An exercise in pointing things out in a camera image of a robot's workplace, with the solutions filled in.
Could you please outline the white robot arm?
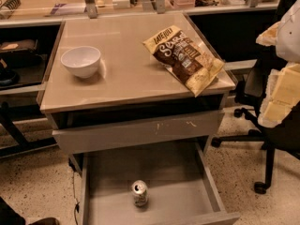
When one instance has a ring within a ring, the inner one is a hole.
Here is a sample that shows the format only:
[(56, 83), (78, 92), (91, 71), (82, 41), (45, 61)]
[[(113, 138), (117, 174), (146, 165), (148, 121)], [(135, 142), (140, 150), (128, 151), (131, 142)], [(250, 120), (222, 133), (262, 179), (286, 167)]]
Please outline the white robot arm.
[(261, 126), (274, 128), (300, 101), (300, 0), (279, 22), (261, 33), (256, 42), (274, 46), (276, 56), (287, 61), (281, 70), (271, 70), (258, 117)]

